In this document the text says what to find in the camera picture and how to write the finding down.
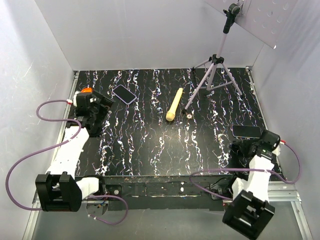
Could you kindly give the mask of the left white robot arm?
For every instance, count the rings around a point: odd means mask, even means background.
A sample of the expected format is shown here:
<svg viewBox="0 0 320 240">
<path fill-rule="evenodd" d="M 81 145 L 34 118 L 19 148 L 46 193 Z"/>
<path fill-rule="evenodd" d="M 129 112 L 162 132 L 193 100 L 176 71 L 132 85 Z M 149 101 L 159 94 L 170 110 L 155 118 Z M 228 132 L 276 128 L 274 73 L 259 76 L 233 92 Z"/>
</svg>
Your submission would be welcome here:
<svg viewBox="0 0 320 240">
<path fill-rule="evenodd" d="M 66 122 L 62 146 L 46 173 L 35 180 L 41 208 L 46 212 L 77 212 L 87 197 L 101 200 L 107 193 L 98 177 L 76 180 L 75 171 L 85 143 L 101 135 L 113 101 L 87 87 L 76 91 L 68 104 L 75 109 L 72 119 Z"/>
</svg>

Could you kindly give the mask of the black smartphone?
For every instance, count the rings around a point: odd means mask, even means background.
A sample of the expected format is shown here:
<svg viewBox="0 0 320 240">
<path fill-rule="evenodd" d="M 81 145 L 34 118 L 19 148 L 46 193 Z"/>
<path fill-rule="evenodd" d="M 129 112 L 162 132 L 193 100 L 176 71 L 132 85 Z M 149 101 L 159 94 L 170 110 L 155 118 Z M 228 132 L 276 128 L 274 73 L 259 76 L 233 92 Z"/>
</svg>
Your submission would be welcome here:
<svg viewBox="0 0 320 240">
<path fill-rule="evenodd" d="M 232 135 L 236 138 L 259 139 L 261 137 L 261 129 L 259 126 L 250 125 L 233 125 Z"/>
</svg>

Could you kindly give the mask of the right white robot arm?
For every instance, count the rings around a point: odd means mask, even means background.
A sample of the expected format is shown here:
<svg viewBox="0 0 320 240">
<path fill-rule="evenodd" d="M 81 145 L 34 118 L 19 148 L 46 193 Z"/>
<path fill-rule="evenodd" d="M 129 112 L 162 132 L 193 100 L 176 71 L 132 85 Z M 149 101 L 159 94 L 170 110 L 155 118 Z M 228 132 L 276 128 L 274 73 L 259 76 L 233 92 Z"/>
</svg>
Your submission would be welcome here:
<svg viewBox="0 0 320 240">
<path fill-rule="evenodd" d="M 252 157 L 248 179 L 237 177 L 226 186 L 232 202 L 226 208 L 222 222 L 249 240 L 256 240 L 275 214 L 269 203 L 268 187 L 271 171 L 280 154 L 281 138 L 269 130 L 248 147 L 240 147 L 241 153 Z"/>
</svg>

